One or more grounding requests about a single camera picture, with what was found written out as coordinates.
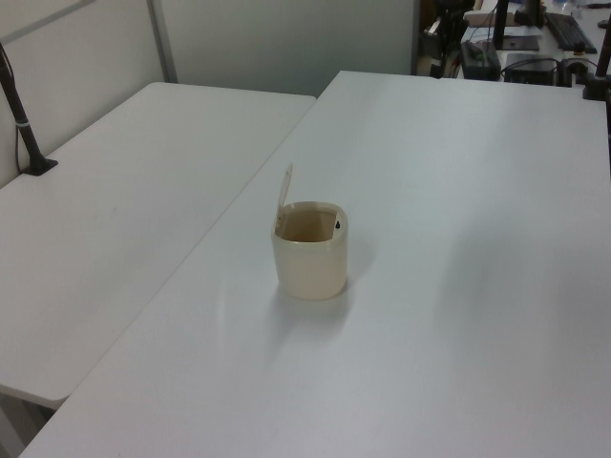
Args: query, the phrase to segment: wire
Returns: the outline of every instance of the wire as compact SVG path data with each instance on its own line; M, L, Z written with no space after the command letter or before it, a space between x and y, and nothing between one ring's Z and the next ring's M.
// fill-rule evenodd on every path
M2 59L7 63L7 67L9 67L9 72L11 73L12 84L15 84L15 73L12 71L11 61L7 56L7 52L4 51L4 47L2 43L0 43L0 55L2 55ZM15 165L17 166L17 173L21 175L21 167L19 167L19 128L15 125Z
M483 23L482 23L480 26L477 26L477 27L474 29L474 31L471 33L471 36L469 37L469 39L468 39L467 41L471 41L471 39L472 39L472 38L474 37L474 35L475 35L475 32L476 32L476 31L478 31L479 29L481 29L481 28L482 28L482 26L485 26L485 25L486 25L486 23L488 23L488 36L489 36L489 39L490 39L490 27L491 27L491 26L492 26L492 24L493 24L493 14L495 13L495 11L496 11L496 5L495 5L495 7L493 8L493 10L492 10L492 11L490 11L490 12L488 13L488 15L486 16L486 18L484 19L484 22L483 22Z
M501 74L504 74L507 70L512 70L512 69L515 69L517 67L522 67L522 66L528 65L528 64L534 64L536 62L549 62L549 61L556 62L556 66L554 67L554 69L552 69L552 71L555 71L556 68L558 67L558 65L560 65L560 62L558 60L556 60L555 58L553 58L553 57L540 57L540 58L526 59L526 60L521 60L519 62L515 62L513 64L508 65L507 67L505 67L500 72L501 72Z
M570 61L573 61L573 62L575 62L575 61L577 61L577 62L588 62L588 63L592 64L592 65L593 65L595 68L598 68L598 67L599 67L599 66L598 66L598 64L595 64L595 63L594 63L594 62L592 62L591 60L589 60L589 59L585 59L585 58L583 58L583 57L572 57L572 58L570 58L570 59L564 59L564 61L565 61L565 62L570 62Z
M495 12L497 6L498 6L498 3L493 8L493 12ZM493 18L491 16L490 21L488 21L488 36L486 37L486 42L488 42L488 43L490 43L490 28L491 28L492 25L493 25Z
M2 47L2 43L0 43L0 54L2 54L2 58L7 63L7 66L9 66L9 72L11 73L12 83L14 84L14 82L15 82L15 73L12 71L11 62L9 61L9 57L7 56L7 52L4 51L4 48Z
M21 175L21 167L19 167L19 128L15 126L15 165L17 173Z
M460 69L460 58L456 57L452 61L452 65L450 66L449 77L456 78L458 76L459 69Z
M587 8L589 10L600 10L603 8L611 8L611 3L591 3L589 5L578 5L577 8Z

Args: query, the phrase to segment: open lid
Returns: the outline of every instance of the open lid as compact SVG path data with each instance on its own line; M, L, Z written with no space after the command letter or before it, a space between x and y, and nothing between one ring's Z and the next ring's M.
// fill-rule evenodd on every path
M280 188L280 196L278 197L278 212L276 213L276 218L280 218L280 211L284 207L284 200L286 199L286 195L288 194L288 186L290 185L290 179L293 176L293 163L291 162L286 167L286 172L284 173L284 181L283 187Z

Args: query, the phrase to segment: black box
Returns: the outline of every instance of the black box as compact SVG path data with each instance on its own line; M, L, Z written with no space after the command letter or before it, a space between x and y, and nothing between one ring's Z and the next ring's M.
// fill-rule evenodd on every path
M555 68L556 62L550 55L509 54L505 67L505 82L554 86Z

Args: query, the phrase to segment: table surface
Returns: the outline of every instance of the table surface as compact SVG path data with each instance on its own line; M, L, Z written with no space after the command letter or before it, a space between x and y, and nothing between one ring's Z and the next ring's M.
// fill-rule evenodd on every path
M329 301L278 289L290 162ZM340 73L23 457L609 456L610 193L599 102Z
M58 407L313 102L156 83L0 190L0 392Z

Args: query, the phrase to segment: black cable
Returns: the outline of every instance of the black cable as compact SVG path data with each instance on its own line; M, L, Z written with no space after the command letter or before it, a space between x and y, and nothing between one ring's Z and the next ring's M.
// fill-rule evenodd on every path
M498 3L493 8L493 12L496 10L497 6L498 6ZM493 18L491 17L490 21L488 21L488 36L486 37L486 43L490 43L490 28L492 27L492 25L493 25Z
M577 8L587 8L589 10L601 10L611 8L611 3L591 3L590 5L578 5Z
M486 16L486 18L484 19L484 22L482 23L482 26L485 26L485 25L486 25L486 23L488 23L488 37L489 37L488 39L489 39L489 40L490 40L490 27L491 27L491 26L492 26L492 24L493 24L493 17L492 17L492 16L493 16L493 14L495 13L495 11L496 11L496 5L495 5L495 7L493 8L493 10L492 10L492 11L490 11L490 12L488 13L488 15ZM482 26L477 26L477 27L474 29L474 31L471 33L471 36L469 37L469 39L468 39L467 41L471 41L471 39L472 39L472 38L474 37L474 35L475 35L475 32L476 32L476 31L478 31L479 29L481 29L481 28L482 28Z
M11 73L12 84L15 84L15 73L12 71L11 61L7 56L7 52L4 51L4 47L2 43L0 43L0 55L2 55L2 59L9 67L9 73ZM17 166L17 173L19 175L22 174L21 167L19 167L19 128L15 125L15 165Z
M7 66L9 67L9 72L11 73L11 79L12 79L12 82L14 84L14 82L15 82L15 73L12 71L11 62L9 61L9 57L7 56L7 52L4 51L4 48L2 47L2 43L0 43L0 54L2 54L2 58L7 63Z
M554 77L554 73L558 72L558 67L554 67L552 70L550 70L548 73L550 73L552 75L552 78Z
M516 67L522 67L524 65L534 64L536 62L549 62L549 61L556 62L556 66L554 67L554 70L558 67L558 65L560 65L560 62L558 60L556 60L555 58L553 58L553 57L540 57L540 58L520 60L519 62L515 62L513 64L508 65L507 67L502 69L500 72L501 72L501 74L504 74L505 71L512 70L512 69L514 69Z
M564 61L565 62L569 62L569 61L571 61L571 62L575 62L575 61L577 61L577 62L588 62L588 63L592 64L596 68L599 67L598 64L592 62L591 60L585 59L583 57L572 57L572 58L569 58L569 59L564 59Z
M19 167L19 128L15 126L15 165L17 173L21 175L21 167Z

